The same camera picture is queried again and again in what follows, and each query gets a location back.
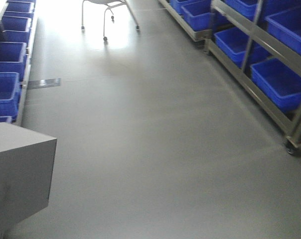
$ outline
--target chair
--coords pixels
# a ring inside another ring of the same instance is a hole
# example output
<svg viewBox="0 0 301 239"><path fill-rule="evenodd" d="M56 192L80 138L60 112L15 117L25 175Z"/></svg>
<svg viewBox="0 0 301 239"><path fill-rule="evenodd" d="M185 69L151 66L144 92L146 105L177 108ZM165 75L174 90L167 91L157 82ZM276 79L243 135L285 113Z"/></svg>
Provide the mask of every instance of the chair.
<svg viewBox="0 0 301 239"><path fill-rule="evenodd" d="M85 27L84 27L84 2L85 1L90 1L90 2L95 3L95 4L102 4L102 5L107 6L107 8L104 12L104 26L103 26L103 39L104 39L104 41L107 41L107 37L105 36L105 14L106 14L107 10L110 10L111 13L112 13L111 18L112 18L112 20L114 20L114 14L112 12L112 8L122 6L122 5L126 5L127 9L129 10L130 14L132 15L132 17L133 17L133 19L136 23L136 30L138 31L140 29L140 26L137 22L137 19L134 16L134 14L132 12L132 9L130 8L130 6L129 6L129 4L126 0L83 0L83 2L82 2L82 30L85 29Z"/></svg>

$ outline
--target gray floor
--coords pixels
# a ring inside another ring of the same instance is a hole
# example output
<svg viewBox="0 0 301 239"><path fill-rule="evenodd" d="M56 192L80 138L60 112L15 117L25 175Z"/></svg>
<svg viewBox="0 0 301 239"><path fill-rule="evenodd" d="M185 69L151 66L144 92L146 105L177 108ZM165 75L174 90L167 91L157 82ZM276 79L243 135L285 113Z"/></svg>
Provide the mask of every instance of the gray floor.
<svg viewBox="0 0 301 239"><path fill-rule="evenodd" d="M50 205L9 239L301 239L301 158L157 0L43 0L23 126L58 138Z"/></svg>

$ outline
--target metal shelving rack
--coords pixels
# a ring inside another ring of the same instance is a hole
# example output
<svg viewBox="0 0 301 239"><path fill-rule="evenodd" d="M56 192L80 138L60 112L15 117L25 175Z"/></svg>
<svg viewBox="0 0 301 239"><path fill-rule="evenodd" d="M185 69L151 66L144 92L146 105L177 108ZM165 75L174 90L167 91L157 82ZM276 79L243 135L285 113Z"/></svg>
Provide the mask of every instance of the metal shelving rack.
<svg viewBox="0 0 301 239"><path fill-rule="evenodd" d="M234 78L255 99L267 114L285 133L285 146L291 155L301 148L301 105L296 110L293 119L288 118L277 106L251 81L245 74L247 59L253 42L257 42L273 56L301 76L301 56L285 46L276 38L258 26L259 16L263 10L264 0L258 0L257 10L253 21L248 20L222 0L212 0L212 12L218 11L249 36L246 55L241 68L238 68L228 56L218 48L211 37L206 39L205 51L211 52L227 68Z"/></svg>
<svg viewBox="0 0 301 239"><path fill-rule="evenodd" d="M187 34L191 37L191 39L195 42L203 41L206 38L211 36L211 30L203 30L203 31L194 31L188 23L184 20L184 18L179 15L172 6L167 2L167 0L158 0L170 13L170 15L178 22L178 24L187 32Z"/></svg>
<svg viewBox="0 0 301 239"><path fill-rule="evenodd" d="M6 0L0 0L0 22L2 19L2 16L6 10L7 7ZM25 73L24 73L24 79L20 83L22 87L21 95L20 95L20 101L19 101L19 111L18 115L16 118L16 121L13 123L15 125L21 126L22 124L22 116L23 116L23 110L24 110L24 103L25 103L25 98L26 98L26 91L27 91L27 85L29 82L29 76L30 76L30 70L31 70L31 57L32 57L32 52L33 52L33 43L34 43L34 38L35 38L35 31L36 31L36 25L37 25L37 5L35 5L34 9L34 16L33 16L33 21L32 21L32 26L30 29L30 39L29 43L27 46L27 60L26 60L26 66L25 66Z"/></svg>

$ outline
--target shelf caster wheel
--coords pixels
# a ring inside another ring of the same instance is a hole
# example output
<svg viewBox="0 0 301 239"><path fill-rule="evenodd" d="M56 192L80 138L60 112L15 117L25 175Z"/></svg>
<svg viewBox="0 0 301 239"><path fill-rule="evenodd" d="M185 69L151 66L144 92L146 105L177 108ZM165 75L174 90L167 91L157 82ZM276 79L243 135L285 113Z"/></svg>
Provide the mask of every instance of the shelf caster wheel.
<svg viewBox="0 0 301 239"><path fill-rule="evenodd" d="M299 154L299 149L296 148L290 141L285 144L286 151L291 156L297 156Z"/></svg>

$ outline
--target blue plastic bin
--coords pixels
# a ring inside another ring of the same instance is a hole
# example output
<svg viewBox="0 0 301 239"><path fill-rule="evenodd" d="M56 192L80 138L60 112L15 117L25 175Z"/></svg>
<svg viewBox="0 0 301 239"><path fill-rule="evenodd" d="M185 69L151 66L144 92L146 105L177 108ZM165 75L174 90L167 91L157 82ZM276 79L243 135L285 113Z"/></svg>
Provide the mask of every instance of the blue plastic bin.
<svg viewBox="0 0 301 239"><path fill-rule="evenodd" d="M0 42L0 72L17 72L22 81L25 70L26 43Z"/></svg>
<svg viewBox="0 0 301 239"><path fill-rule="evenodd" d="M0 123L1 122L12 123L12 117L11 116L0 116Z"/></svg>
<svg viewBox="0 0 301 239"><path fill-rule="evenodd" d="M201 31L209 28L213 14L210 13L211 0L202 0L186 4L181 7L184 20L194 31ZM217 14L217 25L229 23L227 18Z"/></svg>
<svg viewBox="0 0 301 239"><path fill-rule="evenodd" d="M16 117L19 92L18 73L0 73L0 116Z"/></svg>
<svg viewBox="0 0 301 239"><path fill-rule="evenodd" d="M34 7L36 5L36 0L14 0L14 1L32 2L32 3L34 3Z"/></svg>
<svg viewBox="0 0 301 239"><path fill-rule="evenodd" d="M226 0L225 2L249 20L254 19L258 0ZM301 5L301 0L267 0L260 20L263 21L268 15L298 5Z"/></svg>
<svg viewBox="0 0 301 239"><path fill-rule="evenodd" d="M301 77L278 59L251 66L252 81L284 113L297 109L301 103Z"/></svg>
<svg viewBox="0 0 301 239"><path fill-rule="evenodd" d="M301 7L266 18L268 32L301 55Z"/></svg>
<svg viewBox="0 0 301 239"><path fill-rule="evenodd" d="M25 42L28 44L30 38L31 18L3 16L4 26L3 34L6 40L0 38L0 41L7 42Z"/></svg>
<svg viewBox="0 0 301 239"><path fill-rule="evenodd" d="M199 0L170 0L170 5L172 6L173 9L175 9L175 11L178 14L182 14L182 10L181 10L182 6L196 2L196 1L199 1Z"/></svg>
<svg viewBox="0 0 301 239"><path fill-rule="evenodd" d="M215 33L217 46L238 66L241 67L246 54L248 36L240 29L233 27ZM263 61L269 56L269 52L255 43L248 58L248 65Z"/></svg>
<svg viewBox="0 0 301 239"><path fill-rule="evenodd" d="M24 1L7 1L5 16L29 17L33 19L34 3Z"/></svg>

